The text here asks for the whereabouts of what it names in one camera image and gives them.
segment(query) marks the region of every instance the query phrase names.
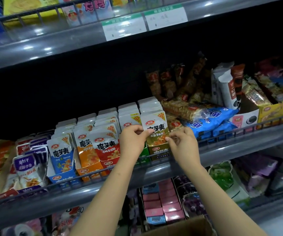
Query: price label holder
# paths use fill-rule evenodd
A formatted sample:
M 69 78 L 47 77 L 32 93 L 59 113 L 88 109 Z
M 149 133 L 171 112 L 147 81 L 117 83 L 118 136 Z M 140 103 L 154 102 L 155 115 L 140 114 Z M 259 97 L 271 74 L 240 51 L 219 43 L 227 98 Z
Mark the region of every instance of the price label holder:
M 146 32 L 146 25 L 140 13 L 102 21 L 107 41 Z
M 177 25 L 187 22 L 187 15 L 182 4 L 175 4 L 171 6 L 145 11 L 149 30 L 156 30 L 159 28 Z

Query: yellow box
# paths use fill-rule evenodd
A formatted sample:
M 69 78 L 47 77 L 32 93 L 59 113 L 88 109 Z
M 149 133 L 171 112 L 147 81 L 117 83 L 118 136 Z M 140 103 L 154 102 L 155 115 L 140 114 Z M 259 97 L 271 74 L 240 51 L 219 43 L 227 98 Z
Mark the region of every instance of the yellow box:
M 274 118 L 281 118 L 283 116 L 283 102 L 282 103 L 277 103 L 271 106 L 267 107 L 259 107 L 260 112 L 259 112 L 259 119 L 258 123 L 264 122 L 264 121 L 269 121 Z M 273 121 L 273 125 L 279 124 L 279 120 Z M 270 123 L 264 124 L 264 127 L 270 126 Z
M 7 16 L 16 13 L 21 13 L 23 11 L 29 11 L 58 3 L 59 3 L 58 0 L 4 0 L 4 15 Z M 58 11 L 60 15 L 63 15 L 63 11 L 61 10 L 61 8 L 58 8 Z M 43 11 L 40 12 L 40 15 L 44 22 L 58 18 L 56 10 Z M 40 23 L 37 14 L 24 16 L 22 17 L 22 19 L 27 25 Z M 6 21 L 4 24 L 7 27 L 21 26 L 18 19 L 12 19 L 10 21 Z

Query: right hand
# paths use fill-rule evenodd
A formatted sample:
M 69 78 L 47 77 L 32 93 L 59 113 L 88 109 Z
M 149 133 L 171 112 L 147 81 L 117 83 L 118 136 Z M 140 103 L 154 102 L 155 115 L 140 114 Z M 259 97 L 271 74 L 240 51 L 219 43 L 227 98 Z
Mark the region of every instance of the right hand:
M 184 171 L 194 170 L 193 167 L 202 168 L 199 146 L 191 128 L 183 127 L 179 131 L 173 131 L 165 140 L 170 145 L 175 160 Z

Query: pink package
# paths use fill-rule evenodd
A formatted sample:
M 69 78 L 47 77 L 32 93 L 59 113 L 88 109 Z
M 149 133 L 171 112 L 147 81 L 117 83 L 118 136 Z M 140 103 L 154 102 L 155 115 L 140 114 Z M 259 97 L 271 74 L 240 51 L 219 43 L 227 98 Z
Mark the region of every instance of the pink package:
M 143 201 L 152 201 L 152 200 L 159 200 L 159 194 L 143 194 L 142 195 Z
M 167 184 L 159 185 L 159 191 L 166 191 L 166 190 L 171 190 L 171 189 L 174 189 L 173 183 L 171 181 Z
M 175 204 L 169 204 L 169 205 L 162 206 L 162 209 L 163 209 L 163 213 L 180 211 L 181 205 L 178 202 L 178 203 L 175 203 Z
M 164 215 L 165 215 L 166 222 L 184 218 L 184 214 L 182 210 L 165 213 Z
M 161 202 L 159 200 L 145 201 L 144 202 L 144 208 L 145 208 L 145 210 L 161 208 Z
M 169 184 L 171 182 L 171 179 L 166 179 L 164 181 L 159 181 L 158 185 L 165 185 L 165 184 Z
M 161 216 L 163 215 L 163 209 L 162 208 L 149 209 L 149 210 L 145 210 L 145 213 L 146 213 L 146 217 Z
M 168 205 L 168 204 L 175 204 L 178 202 L 179 202 L 179 199 L 176 195 L 161 199 L 161 204 L 163 206 Z
M 171 189 L 171 190 L 166 190 L 166 191 L 159 191 L 159 195 L 160 195 L 160 199 L 163 199 L 163 198 L 174 196 L 176 194 L 175 194 L 175 190 Z

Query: left hand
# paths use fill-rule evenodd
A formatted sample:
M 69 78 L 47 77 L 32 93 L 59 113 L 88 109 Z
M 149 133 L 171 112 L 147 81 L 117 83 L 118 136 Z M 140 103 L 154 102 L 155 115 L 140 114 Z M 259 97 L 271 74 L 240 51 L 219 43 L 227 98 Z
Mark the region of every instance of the left hand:
M 153 129 L 143 130 L 141 125 L 125 127 L 120 134 L 120 159 L 136 163 L 139 155 L 144 149 L 146 138 L 154 133 Z

